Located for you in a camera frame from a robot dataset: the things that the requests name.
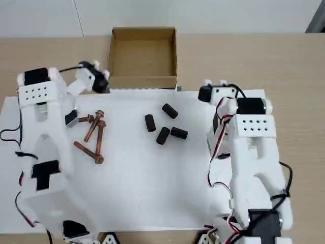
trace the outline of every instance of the wooden table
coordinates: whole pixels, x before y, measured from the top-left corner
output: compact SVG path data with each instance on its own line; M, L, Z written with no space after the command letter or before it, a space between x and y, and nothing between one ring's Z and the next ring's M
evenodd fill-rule
M109 37L0 40L0 102L15 95L17 74L97 59L108 65ZM325 35L179 35L178 85L204 79L265 89L274 106L281 160L294 170L294 243L322 243L325 219ZM65 74L72 78L72 73ZM122 244L193 243L196 231L119 233ZM40 234L0 235L1 243L47 243Z

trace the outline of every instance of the black cylinder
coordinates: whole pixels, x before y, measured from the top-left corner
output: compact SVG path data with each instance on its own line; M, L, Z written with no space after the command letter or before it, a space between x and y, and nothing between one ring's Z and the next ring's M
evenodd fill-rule
M163 127L156 139L156 142L160 145L164 145L168 135L169 135L170 130L166 127Z
M147 129L149 132L153 132L156 130L156 125L154 124L153 116L152 114L147 114L144 116L144 119L146 120Z
M178 112L168 103L165 103L161 109L168 114L170 118L176 118L178 115Z
M177 127L172 127L172 130L171 130L171 135L172 136L176 136L178 138L181 138L181 139L185 140L187 138L187 134L188 134L188 131L182 130L182 129L177 128Z

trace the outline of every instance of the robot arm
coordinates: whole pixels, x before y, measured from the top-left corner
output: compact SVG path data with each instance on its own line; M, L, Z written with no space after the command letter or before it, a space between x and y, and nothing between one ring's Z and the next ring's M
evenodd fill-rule
M67 241L92 239L98 233L92 214L70 186L74 168L67 137L67 123L77 116L76 96L84 90L107 90L109 73L98 66L79 63L69 86L56 68L27 71L17 79L24 128L20 155L25 156L20 158L21 197L40 223Z
M270 197L283 194L286 187L279 164L276 128L271 114L272 104L265 97L247 98L244 93L241 93L240 97L238 95L236 86L227 85L225 81L222 81L220 86L213 86L211 81L206 80L199 92L199 100L216 106L213 126L207 134L211 161L218 160L218 141L224 138L223 141L230 152L233 173L230 208L240 227L249 229L236 243L289 244L291 240L281 237L280 231L290 229L293 224L290 200L287 197L283 200L269 200L267 209L265 206L252 207L247 201L247 192L256 178L261 181ZM283 202L269 213L279 201ZM256 224L252 227L250 223L260 215L267 217L260 221L259 226ZM235 239L229 239L233 231L225 221L217 221L216 227L220 230L219 236L223 237L224 243L231 243L230 241Z

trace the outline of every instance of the open cardboard box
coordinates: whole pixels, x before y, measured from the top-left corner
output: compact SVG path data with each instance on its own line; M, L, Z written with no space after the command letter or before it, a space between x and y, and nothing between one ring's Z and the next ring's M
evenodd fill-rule
M113 28L108 65L111 88L175 88L176 29Z

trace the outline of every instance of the screw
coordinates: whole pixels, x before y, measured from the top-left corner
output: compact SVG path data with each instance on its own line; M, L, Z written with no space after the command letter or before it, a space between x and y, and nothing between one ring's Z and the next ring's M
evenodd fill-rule
M94 154L92 151L90 151L85 146L81 145L78 141L75 141L73 143L74 146L85 152L87 155L91 156L93 159L95 159L95 163L101 164L104 161L104 158L102 155Z
M92 116L92 115L88 115L87 117L82 117L82 118L79 118L78 122L89 122L89 123L92 123L94 122L95 118Z
M89 141L89 139L90 139L90 137L91 137L93 131L95 130L95 127L96 127L98 121L100 121L100 119L101 119L102 117L104 117L104 112L101 111L101 110L98 110L98 111L96 112L96 118L95 118L95 120L92 122L92 124L91 124L91 126L90 126L90 128L89 128L89 131L88 131L87 134L86 134L86 137L85 137L85 139L84 139L85 142L88 142L88 141Z
M98 135L97 135L97 145L96 145L96 154L101 154L101 147L102 147L102 139L103 139L103 131L104 127L106 126L105 121L100 120L97 123L98 126Z

